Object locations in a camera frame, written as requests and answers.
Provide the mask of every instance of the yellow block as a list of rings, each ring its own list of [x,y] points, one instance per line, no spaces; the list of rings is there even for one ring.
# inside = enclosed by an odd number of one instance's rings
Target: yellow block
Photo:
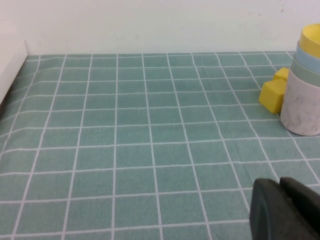
[[[277,72],[274,74],[272,80],[275,80],[275,79],[284,79],[284,80],[287,81],[287,79],[288,79],[288,74],[289,74],[289,69],[286,68],[286,67],[283,67],[283,68],[281,68],[279,71],[277,71]]]
[[[265,82],[262,86],[259,103],[273,114],[280,113],[286,91],[286,84],[287,82],[282,78]]]

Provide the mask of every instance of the black object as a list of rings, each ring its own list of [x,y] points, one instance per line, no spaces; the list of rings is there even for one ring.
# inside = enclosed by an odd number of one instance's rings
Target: black object
[[[320,195],[291,177],[254,181],[253,240],[320,240]]]

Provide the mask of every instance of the yellow cup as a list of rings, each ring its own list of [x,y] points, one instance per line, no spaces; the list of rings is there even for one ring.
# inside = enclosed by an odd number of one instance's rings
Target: yellow cup
[[[307,25],[302,29],[300,48],[306,53],[320,58],[320,24]]]

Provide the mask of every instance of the white furniture edge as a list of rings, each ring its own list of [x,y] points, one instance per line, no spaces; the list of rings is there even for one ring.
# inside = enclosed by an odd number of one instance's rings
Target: white furniture edge
[[[25,41],[12,36],[0,36],[0,103],[28,55]]]

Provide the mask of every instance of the white cup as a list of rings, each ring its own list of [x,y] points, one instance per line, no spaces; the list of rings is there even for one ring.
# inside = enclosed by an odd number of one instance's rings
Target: white cup
[[[291,69],[286,82],[280,120],[295,134],[320,134],[320,87],[300,80]]]

